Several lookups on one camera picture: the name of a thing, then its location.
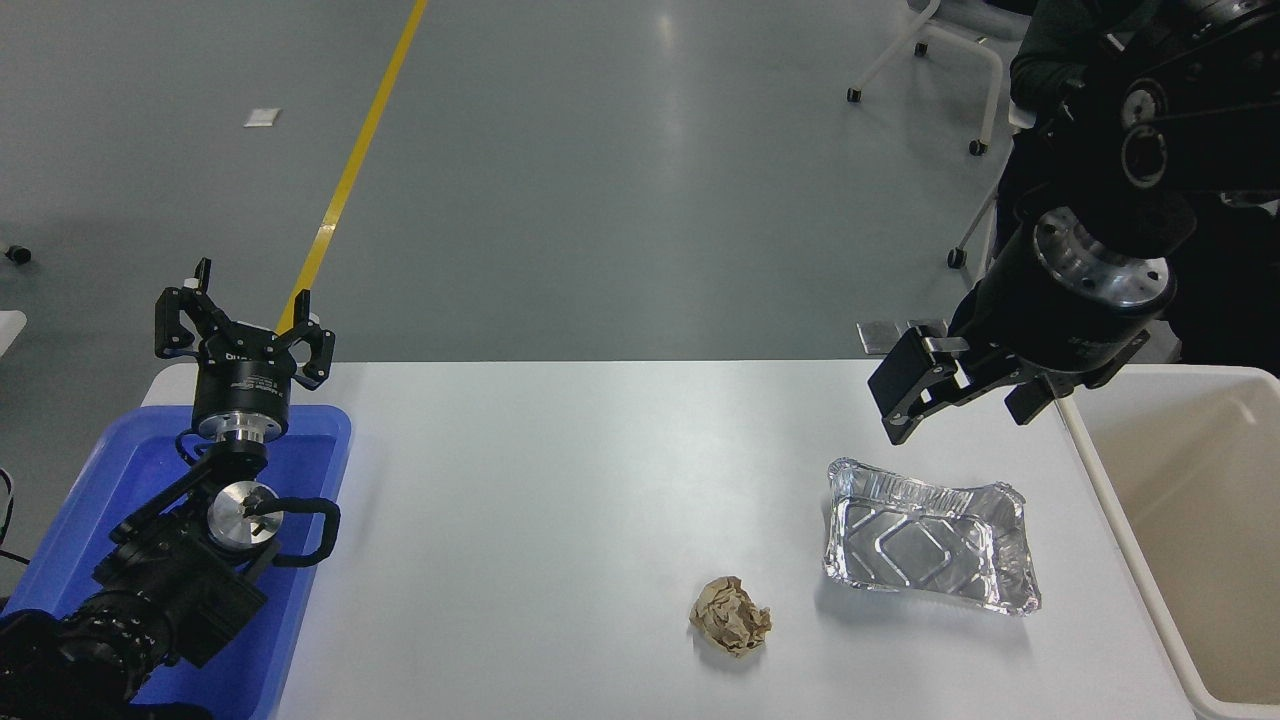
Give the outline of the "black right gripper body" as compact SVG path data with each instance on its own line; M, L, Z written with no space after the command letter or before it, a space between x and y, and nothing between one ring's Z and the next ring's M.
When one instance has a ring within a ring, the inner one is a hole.
M1169 305L1169 263L1112 251L1084 225L1025 227L956 310L950 333L1034 366L1098 372Z

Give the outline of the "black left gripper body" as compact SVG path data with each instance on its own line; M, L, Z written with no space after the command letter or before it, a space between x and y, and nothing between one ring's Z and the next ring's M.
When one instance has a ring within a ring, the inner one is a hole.
M273 429L289 427L296 361L279 337L256 325L221 325L198 345L192 427L205 429L232 413L265 416Z

